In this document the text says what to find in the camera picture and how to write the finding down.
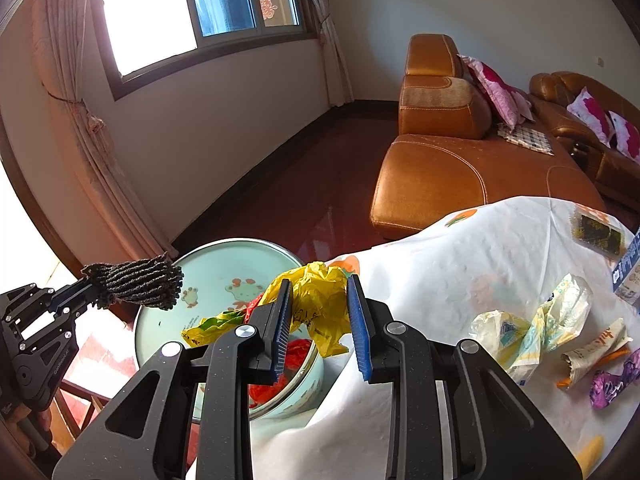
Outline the black foam fruit net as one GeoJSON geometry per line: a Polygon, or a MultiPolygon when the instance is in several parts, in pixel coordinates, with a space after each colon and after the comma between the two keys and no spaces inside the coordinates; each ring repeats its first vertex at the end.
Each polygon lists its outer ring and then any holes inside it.
{"type": "Polygon", "coordinates": [[[121,263],[93,263],[81,274],[98,290],[96,306],[107,309],[116,302],[169,311],[182,291],[183,272],[166,254],[121,263]]]}

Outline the white yellow plastic bag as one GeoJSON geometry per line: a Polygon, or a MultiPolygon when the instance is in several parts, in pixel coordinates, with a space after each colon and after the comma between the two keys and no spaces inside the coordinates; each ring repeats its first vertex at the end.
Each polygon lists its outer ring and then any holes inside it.
{"type": "Polygon", "coordinates": [[[566,274],[529,321],[509,312],[484,312],[472,321],[470,336],[514,382],[524,386],[545,354],[582,333],[591,306],[592,290],[587,282],[566,274]]]}

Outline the red plastic bag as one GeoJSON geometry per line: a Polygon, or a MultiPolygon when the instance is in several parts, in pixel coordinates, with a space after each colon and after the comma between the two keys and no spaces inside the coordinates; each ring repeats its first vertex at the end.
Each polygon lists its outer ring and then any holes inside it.
{"type": "Polygon", "coordinates": [[[268,382],[248,385],[251,411],[275,404],[284,390],[293,387],[312,349],[308,337],[291,337],[293,299],[288,288],[281,286],[277,298],[261,306],[260,300],[262,298],[257,298],[247,309],[244,322],[255,326],[262,337],[264,351],[253,367],[267,377],[268,382]]]}

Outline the yellow sponge cloth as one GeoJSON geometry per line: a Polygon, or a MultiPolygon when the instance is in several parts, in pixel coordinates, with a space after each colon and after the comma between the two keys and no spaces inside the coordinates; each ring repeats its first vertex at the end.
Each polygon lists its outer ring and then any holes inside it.
{"type": "Polygon", "coordinates": [[[598,434],[587,442],[577,453],[576,460],[582,471],[582,478],[587,479],[594,471],[603,455],[604,437],[598,434]]]}

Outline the purple foil wrapper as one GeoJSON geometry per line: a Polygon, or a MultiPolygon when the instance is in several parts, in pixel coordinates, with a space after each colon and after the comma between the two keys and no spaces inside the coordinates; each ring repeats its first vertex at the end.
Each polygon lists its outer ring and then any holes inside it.
{"type": "Polygon", "coordinates": [[[593,377],[589,400],[595,410],[607,408],[628,386],[639,381],[639,350],[625,360],[619,375],[599,370],[593,377]]]}

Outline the beige orange paper wrapper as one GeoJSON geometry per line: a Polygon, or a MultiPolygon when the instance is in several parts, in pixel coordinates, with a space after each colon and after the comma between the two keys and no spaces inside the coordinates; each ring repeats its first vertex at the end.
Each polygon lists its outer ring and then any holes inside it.
{"type": "Polygon", "coordinates": [[[589,344],[561,354],[568,366],[568,375],[555,385],[562,390],[573,388],[597,365],[613,362],[629,354],[631,341],[624,319],[616,318],[589,344]]]}

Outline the teal cartoon trash bin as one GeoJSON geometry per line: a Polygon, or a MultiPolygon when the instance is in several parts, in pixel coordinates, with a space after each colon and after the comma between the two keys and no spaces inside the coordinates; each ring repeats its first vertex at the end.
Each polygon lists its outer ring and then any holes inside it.
{"type": "MultiPolygon", "coordinates": [[[[134,352],[142,366],[163,344],[204,318],[239,310],[258,297],[281,273],[303,263],[283,247],[256,238],[217,240],[188,252],[175,265],[183,273],[182,291],[168,311],[142,308],[134,322],[134,352]]],[[[305,326],[290,331],[284,381],[250,387],[250,418],[285,418],[310,408],[323,382],[323,359],[305,326]]]]}

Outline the wooden chair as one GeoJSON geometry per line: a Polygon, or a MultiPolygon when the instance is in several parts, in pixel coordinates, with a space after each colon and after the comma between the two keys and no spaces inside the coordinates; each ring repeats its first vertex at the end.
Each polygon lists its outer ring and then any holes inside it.
{"type": "Polygon", "coordinates": [[[45,474],[108,402],[108,396],[64,379],[43,413],[21,405],[2,422],[23,455],[45,474]]]}

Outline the tall white milk carton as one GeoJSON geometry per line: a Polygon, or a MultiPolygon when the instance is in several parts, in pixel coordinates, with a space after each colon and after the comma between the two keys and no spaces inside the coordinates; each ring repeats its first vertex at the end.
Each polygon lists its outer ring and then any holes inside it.
{"type": "Polygon", "coordinates": [[[612,272],[614,294],[636,310],[640,309],[640,232],[631,240],[626,252],[612,272]]]}

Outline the brown leather chaise sofa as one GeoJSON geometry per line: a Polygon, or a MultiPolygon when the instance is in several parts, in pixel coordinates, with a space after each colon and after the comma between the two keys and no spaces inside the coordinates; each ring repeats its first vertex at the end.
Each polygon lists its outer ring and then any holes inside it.
{"type": "Polygon", "coordinates": [[[370,220],[386,240],[416,234],[452,212],[515,196],[560,198],[604,210],[596,187],[538,118],[551,148],[499,136],[498,117],[444,34],[416,34],[400,86],[398,136],[373,195],[370,220]]]}

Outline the pink pillow on chaise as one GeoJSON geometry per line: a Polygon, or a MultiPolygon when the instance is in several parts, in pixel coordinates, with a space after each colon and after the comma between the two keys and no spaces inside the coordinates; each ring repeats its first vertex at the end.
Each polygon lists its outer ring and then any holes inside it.
{"type": "Polygon", "coordinates": [[[507,84],[495,70],[477,58],[462,54],[459,54],[459,58],[510,131],[524,122],[534,121],[532,104],[520,90],[507,84]]]}

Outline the brown leather back sofa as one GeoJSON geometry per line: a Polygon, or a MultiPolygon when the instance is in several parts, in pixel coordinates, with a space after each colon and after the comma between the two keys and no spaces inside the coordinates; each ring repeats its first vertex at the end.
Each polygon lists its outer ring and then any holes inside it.
{"type": "Polygon", "coordinates": [[[540,73],[529,81],[536,115],[598,191],[639,208],[639,110],[588,76],[540,73]]]}

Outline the pink white pillow middle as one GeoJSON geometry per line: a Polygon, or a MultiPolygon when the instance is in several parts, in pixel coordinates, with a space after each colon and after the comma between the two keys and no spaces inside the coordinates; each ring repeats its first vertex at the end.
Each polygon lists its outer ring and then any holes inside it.
{"type": "Polygon", "coordinates": [[[616,150],[640,164],[640,132],[629,120],[615,112],[608,113],[615,132],[616,150]]]}

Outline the pink white pillow left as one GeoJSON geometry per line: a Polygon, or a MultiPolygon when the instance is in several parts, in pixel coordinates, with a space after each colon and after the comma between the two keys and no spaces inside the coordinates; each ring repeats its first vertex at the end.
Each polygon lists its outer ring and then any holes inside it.
{"type": "Polygon", "coordinates": [[[587,87],[582,88],[577,98],[567,105],[566,110],[581,120],[602,144],[608,148],[611,146],[615,132],[610,116],[587,87]]]}

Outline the window with dark frame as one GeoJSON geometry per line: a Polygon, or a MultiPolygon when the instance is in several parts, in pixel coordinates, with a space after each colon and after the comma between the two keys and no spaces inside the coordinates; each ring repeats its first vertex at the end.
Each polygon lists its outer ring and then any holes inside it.
{"type": "Polygon", "coordinates": [[[213,58],[314,38],[309,0],[91,0],[113,99],[213,58]]]}

